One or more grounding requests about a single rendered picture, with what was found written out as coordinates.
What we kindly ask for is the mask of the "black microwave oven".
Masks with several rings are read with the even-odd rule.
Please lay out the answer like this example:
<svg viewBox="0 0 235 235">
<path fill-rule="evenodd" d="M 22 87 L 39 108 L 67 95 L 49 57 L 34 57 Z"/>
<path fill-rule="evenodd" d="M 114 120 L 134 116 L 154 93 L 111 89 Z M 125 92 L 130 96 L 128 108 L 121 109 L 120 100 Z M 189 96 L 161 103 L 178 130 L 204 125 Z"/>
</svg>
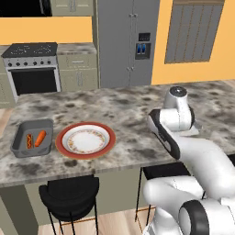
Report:
<svg viewBox="0 0 235 235">
<path fill-rule="evenodd" d="M 0 0 L 0 17 L 51 17 L 50 0 Z"/>
</svg>

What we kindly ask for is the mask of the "olive base cupboards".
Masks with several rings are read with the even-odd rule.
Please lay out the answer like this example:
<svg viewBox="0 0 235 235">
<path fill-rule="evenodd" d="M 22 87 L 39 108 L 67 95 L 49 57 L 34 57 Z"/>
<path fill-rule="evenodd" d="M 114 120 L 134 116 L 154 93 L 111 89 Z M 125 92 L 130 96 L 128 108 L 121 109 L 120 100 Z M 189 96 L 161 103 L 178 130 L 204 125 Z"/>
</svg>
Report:
<svg viewBox="0 0 235 235">
<path fill-rule="evenodd" d="M 98 88 L 97 51 L 92 42 L 60 43 L 57 59 L 62 91 Z"/>
</svg>

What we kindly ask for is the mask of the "grey window blinds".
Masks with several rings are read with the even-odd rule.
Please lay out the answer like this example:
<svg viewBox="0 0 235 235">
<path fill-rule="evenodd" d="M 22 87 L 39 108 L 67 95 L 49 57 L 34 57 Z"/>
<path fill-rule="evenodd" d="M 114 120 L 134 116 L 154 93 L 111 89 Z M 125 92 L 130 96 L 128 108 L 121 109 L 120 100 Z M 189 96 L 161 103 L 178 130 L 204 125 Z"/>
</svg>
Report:
<svg viewBox="0 0 235 235">
<path fill-rule="evenodd" d="M 225 0 L 173 0 L 165 63 L 208 62 Z"/>
</svg>

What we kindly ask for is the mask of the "silver stove with oven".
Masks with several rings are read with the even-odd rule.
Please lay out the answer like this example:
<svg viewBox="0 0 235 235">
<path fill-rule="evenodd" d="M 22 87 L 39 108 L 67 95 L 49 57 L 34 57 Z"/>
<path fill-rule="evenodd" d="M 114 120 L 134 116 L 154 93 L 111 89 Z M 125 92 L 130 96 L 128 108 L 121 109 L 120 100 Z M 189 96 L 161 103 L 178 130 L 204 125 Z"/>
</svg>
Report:
<svg viewBox="0 0 235 235">
<path fill-rule="evenodd" d="M 56 42 L 13 43 L 2 55 L 15 101 L 62 90 Z"/>
</svg>

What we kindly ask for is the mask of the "olive wall cupboard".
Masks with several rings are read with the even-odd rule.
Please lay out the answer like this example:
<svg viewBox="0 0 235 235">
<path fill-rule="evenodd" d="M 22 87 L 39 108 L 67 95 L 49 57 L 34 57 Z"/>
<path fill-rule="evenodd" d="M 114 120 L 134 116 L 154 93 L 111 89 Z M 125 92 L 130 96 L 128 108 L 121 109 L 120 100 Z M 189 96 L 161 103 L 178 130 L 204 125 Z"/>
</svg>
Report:
<svg viewBox="0 0 235 235">
<path fill-rule="evenodd" d="M 89 17 L 94 13 L 93 0 L 50 0 L 54 17 Z"/>
</svg>

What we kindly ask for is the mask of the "red rimmed white plate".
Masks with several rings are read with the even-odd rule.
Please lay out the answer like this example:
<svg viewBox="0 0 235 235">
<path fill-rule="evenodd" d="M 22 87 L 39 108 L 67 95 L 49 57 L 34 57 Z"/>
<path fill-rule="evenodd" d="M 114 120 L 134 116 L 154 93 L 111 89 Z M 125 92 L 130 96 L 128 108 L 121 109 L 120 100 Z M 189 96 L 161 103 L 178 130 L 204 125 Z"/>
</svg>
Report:
<svg viewBox="0 0 235 235">
<path fill-rule="evenodd" d="M 55 140 L 57 150 L 63 155 L 78 160 L 100 157 L 115 146 L 116 134 L 105 124 L 81 122 L 63 129 Z"/>
</svg>

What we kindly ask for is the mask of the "black bar stool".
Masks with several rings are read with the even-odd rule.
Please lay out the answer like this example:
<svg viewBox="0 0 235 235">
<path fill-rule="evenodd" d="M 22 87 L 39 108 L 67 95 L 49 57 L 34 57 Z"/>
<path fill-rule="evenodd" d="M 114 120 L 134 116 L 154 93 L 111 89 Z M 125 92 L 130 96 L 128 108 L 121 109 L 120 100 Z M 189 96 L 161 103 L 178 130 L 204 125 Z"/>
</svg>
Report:
<svg viewBox="0 0 235 235">
<path fill-rule="evenodd" d="M 99 178 L 91 175 L 78 176 L 67 179 L 48 181 L 39 186 L 39 196 L 43 205 L 47 208 L 54 235 L 57 235 L 52 218 L 59 221 L 62 235 L 62 222 L 72 224 L 84 218 L 92 209 L 97 218 L 96 196 L 99 190 Z"/>
<path fill-rule="evenodd" d="M 158 177 L 168 177 L 168 176 L 178 176 L 178 175 L 190 176 L 190 173 L 188 172 L 184 164 L 181 162 L 154 165 L 154 166 L 149 166 L 149 167 L 140 167 L 140 178 L 139 178 L 138 195 L 137 195 L 137 203 L 136 203 L 135 221 L 137 220 L 138 211 L 139 211 L 140 186 L 141 186 L 142 173 L 144 173 L 145 178 L 147 180 L 158 178 Z M 150 211 L 151 211 L 151 205 L 149 205 L 149 208 L 148 208 L 148 216 L 147 216 L 146 225 L 148 225 L 148 222 L 149 222 Z"/>
</svg>

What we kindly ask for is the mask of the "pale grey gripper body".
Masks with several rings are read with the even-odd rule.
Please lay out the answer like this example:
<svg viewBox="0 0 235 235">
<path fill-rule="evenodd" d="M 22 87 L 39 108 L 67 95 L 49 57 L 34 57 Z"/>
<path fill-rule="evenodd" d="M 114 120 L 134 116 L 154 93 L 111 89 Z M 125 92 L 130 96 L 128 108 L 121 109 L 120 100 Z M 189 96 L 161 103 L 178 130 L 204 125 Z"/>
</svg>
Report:
<svg viewBox="0 0 235 235">
<path fill-rule="evenodd" d="M 196 136 L 202 129 L 202 125 L 195 121 L 193 124 L 181 124 L 179 135 L 182 137 Z"/>
</svg>

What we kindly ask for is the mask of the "grey tupperware container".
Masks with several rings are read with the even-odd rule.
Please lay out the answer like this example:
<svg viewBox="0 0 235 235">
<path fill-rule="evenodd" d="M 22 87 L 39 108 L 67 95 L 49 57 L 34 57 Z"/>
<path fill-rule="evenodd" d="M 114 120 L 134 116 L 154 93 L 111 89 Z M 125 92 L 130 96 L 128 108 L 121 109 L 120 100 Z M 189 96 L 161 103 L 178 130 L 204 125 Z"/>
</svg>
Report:
<svg viewBox="0 0 235 235">
<path fill-rule="evenodd" d="M 39 133 L 45 130 L 47 135 L 43 142 L 36 147 L 35 141 Z M 33 136 L 33 148 L 27 149 L 26 136 Z M 10 150 L 17 158 L 35 157 L 50 153 L 53 136 L 53 121 L 49 118 L 23 121 L 17 128 Z"/>
</svg>

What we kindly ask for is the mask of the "orange carrot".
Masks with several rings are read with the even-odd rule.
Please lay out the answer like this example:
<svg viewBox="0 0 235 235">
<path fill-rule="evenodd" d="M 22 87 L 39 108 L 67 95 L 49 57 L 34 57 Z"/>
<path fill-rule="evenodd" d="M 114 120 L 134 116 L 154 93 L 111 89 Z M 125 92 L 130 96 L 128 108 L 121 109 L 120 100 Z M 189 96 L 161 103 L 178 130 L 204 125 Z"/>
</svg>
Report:
<svg viewBox="0 0 235 235">
<path fill-rule="evenodd" d="M 42 142 L 43 140 L 45 139 L 47 133 L 45 130 L 42 130 L 39 135 L 37 136 L 37 139 L 35 141 L 35 146 L 38 147 Z"/>
</svg>

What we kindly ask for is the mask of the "hot dog in bun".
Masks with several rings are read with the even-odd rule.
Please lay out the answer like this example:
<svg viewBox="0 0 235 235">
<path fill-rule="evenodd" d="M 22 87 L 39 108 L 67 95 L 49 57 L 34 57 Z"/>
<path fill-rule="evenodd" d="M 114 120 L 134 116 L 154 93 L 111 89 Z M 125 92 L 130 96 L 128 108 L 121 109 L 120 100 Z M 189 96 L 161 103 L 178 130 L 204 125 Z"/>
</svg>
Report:
<svg viewBox="0 0 235 235">
<path fill-rule="evenodd" d="M 27 134 L 26 136 L 26 146 L 27 146 L 27 149 L 33 148 L 33 136 L 30 133 Z"/>
</svg>

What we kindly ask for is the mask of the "grey fridge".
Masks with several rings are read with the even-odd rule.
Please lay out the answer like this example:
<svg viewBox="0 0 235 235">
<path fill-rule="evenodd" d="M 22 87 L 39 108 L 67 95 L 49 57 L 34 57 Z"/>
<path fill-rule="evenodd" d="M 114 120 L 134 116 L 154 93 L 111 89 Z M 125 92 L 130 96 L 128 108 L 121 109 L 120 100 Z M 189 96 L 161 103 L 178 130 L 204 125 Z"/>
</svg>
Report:
<svg viewBox="0 0 235 235">
<path fill-rule="evenodd" d="M 97 0 L 100 86 L 151 83 L 160 0 Z"/>
</svg>

